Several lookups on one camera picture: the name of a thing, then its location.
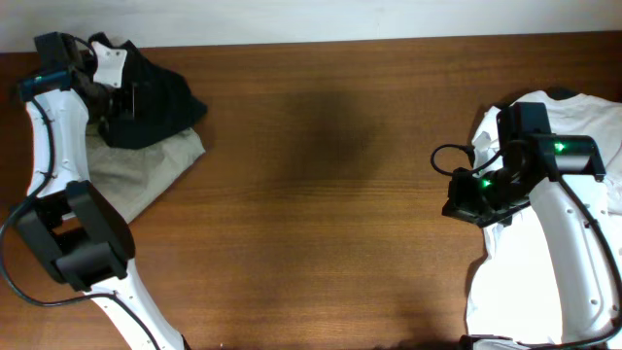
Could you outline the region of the black shorts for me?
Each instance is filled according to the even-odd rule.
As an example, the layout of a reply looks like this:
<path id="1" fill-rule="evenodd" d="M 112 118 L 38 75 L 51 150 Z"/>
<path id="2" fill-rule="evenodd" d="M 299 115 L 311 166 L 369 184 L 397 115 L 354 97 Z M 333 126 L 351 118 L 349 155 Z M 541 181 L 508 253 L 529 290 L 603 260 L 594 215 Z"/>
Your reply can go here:
<path id="1" fill-rule="evenodd" d="M 127 50 L 121 87 L 135 86 L 135 120 L 95 122 L 108 146 L 143 149 L 194 126 L 207 114 L 208 106 L 192 95 L 182 75 L 153 64 L 129 40 L 119 48 Z M 86 98 L 90 120 L 94 95 Z"/>

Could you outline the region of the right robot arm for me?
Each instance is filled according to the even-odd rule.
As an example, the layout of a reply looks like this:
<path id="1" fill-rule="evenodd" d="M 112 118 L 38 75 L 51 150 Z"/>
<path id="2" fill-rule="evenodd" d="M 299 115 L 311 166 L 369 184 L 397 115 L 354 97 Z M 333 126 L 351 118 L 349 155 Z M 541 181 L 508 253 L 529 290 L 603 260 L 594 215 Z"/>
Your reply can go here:
<path id="1" fill-rule="evenodd" d="M 609 349 L 621 336 L 621 238 L 607 213 L 605 166 L 588 135 L 552 131 L 542 103 L 497 114 L 499 150 L 449 172 L 446 217 L 480 228 L 532 207 L 561 304 L 561 349 Z"/>

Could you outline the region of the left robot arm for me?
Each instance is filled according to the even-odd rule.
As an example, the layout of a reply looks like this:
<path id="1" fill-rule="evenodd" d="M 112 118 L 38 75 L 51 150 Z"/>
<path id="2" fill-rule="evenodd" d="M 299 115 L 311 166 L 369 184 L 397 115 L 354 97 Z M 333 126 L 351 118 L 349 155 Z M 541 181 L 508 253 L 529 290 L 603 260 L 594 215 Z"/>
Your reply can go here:
<path id="1" fill-rule="evenodd" d="M 86 128 L 112 147 L 138 150 L 196 124 L 206 105 L 185 78 L 103 33 L 37 36 L 40 69 L 17 86 L 33 130 L 33 172 L 15 228 L 50 278 L 95 302 L 133 349 L 184 349 L 139 277 L 132 233 L 91 183 Z"/>

